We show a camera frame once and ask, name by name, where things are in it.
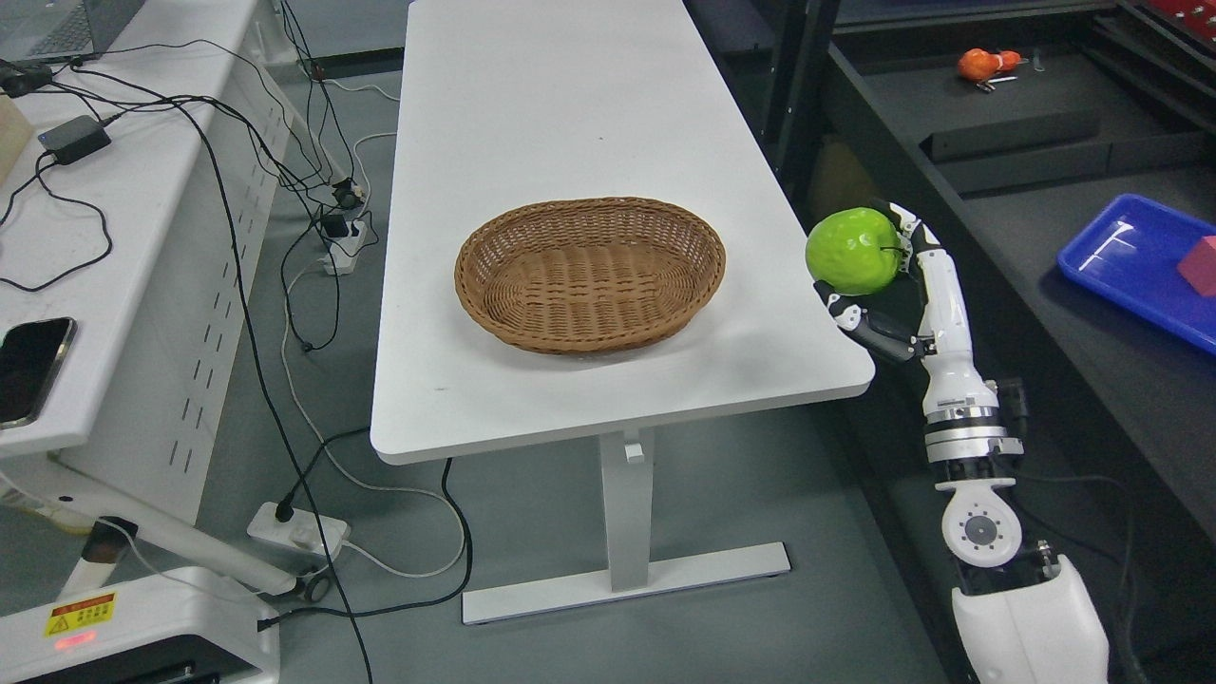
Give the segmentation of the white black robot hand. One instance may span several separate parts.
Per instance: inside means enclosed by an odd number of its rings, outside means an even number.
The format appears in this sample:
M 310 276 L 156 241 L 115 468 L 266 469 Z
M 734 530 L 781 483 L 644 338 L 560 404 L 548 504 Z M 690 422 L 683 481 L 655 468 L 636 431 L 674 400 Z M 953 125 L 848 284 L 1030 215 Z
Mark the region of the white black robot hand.
M 885 214 L 899 234 L 903 260 L 896 276 L 907 274 L 921 287 L 921 325 L 914 333 L 901 332 L 869 312 L 861 299 L 863 295 L 839 295 L 815 277 L 815 291 L 826 310 L 848 338 L 876 355 L 891 361 L 921 359 L 929 377 L 921 403 L 927 424 L 934 428 L 995 424 L 998 396 L 974 368 L 970 324 L 955 259 L 925 222 L 908 209 L 889 200 L 876 200 L 867 208 Z

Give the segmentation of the white robot forearm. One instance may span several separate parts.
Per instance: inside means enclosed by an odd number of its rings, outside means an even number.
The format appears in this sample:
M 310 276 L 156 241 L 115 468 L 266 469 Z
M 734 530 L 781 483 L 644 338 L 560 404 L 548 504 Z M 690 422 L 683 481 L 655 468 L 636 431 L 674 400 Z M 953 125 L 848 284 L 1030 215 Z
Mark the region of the white robot forearm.
M 981 683 L 1104 683 L 1107 632 L 1068 556 L 1026 542 L 1002 495 L 1024 445 L 993 407 L 955 403 L 927 414 L 927 455 L 948 499 L 942 540 L 955 554 L 951 594 L 961 645 Z

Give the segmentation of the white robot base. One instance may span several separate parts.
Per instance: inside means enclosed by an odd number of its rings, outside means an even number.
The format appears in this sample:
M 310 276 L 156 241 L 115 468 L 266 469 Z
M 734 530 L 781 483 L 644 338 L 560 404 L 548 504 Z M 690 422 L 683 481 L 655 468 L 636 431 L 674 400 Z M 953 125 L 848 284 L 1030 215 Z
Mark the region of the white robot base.
M 5 683 L 277 683 L 274 607 L 209 570 L 119 581 L 9 615 Z

